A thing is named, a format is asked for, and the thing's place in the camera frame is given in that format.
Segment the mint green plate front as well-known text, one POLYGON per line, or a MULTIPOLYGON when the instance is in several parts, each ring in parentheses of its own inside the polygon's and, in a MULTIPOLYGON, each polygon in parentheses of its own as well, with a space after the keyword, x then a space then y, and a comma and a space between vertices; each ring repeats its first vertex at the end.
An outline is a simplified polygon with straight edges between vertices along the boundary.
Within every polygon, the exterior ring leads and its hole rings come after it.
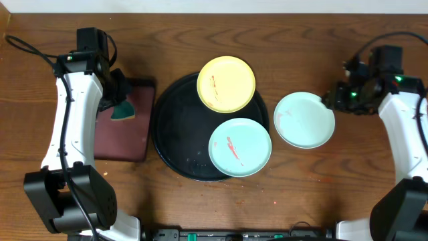
POLYGON ((231 177, 247 177, 263 169, 272 153, 266 129, 249 118, 233 118, 220 124, 208 144, 213 165, 231 177))

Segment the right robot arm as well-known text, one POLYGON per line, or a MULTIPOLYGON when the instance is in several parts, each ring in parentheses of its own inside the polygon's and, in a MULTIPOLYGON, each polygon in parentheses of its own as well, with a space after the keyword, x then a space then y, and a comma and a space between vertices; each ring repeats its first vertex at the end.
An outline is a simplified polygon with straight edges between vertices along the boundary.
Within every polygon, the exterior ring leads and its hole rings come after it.
POLYGON ((322 97, 329 109, 378 114, 389 138, 396 185, 369 218, 341 221, 337 240, 427 239, 427 101, 421 79, 390 75, 351 85, 338 82, 322 97))

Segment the yellow plate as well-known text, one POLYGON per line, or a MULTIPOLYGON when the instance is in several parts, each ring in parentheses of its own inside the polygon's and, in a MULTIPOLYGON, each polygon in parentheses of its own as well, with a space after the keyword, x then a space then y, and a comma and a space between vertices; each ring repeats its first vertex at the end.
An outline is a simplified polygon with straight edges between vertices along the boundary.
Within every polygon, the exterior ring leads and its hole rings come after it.
POLYGON ((209 109, 220 113, 241 110, 253 98, 255 75, 250 66, 234 56, 207 62, 197 77, 197 94, 209 109))

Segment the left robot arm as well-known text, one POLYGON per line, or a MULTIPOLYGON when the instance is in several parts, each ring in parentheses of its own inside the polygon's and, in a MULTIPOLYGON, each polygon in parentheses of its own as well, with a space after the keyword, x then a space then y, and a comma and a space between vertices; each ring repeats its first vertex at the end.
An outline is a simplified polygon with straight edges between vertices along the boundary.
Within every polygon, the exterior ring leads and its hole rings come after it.
POLYGON ((74 52, 53 64, 58 103, 41 169, 26 173, 24 190, 46 229, 87 240, 140 240, 140 220, 118 209, 113 187, 94 162, 96 117, 134 116, 128 82, 105 54, 74 52))

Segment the green sponge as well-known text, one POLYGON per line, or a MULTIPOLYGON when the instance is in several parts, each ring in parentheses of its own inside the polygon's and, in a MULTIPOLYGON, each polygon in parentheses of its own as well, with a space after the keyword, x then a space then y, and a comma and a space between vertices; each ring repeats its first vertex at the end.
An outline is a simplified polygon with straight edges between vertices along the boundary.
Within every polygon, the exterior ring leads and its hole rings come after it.
POLYGON ((113 112, 110 118, 112 121, 123 121, 134 117, 135 109, 133 105, 129 101, 125 100, 113 107, 113 112))

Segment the mint green plate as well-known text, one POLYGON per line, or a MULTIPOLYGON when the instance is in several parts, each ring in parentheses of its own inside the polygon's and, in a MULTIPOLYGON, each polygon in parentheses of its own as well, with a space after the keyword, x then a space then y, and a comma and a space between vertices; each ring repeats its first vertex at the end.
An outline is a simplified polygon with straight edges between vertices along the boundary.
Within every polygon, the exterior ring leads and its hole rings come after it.
POLYGON ((231 177, 247 177, 263 169, 272 153, 266 129, 249 118, 233 118, 220 124, 208 144, 213 165, 231 177))
POLYGON ((274 126, 288 144, 313 149, 325 144, 335 130, 332 110, 310 92, 294 92, 283 97, 274 110, 274 126))

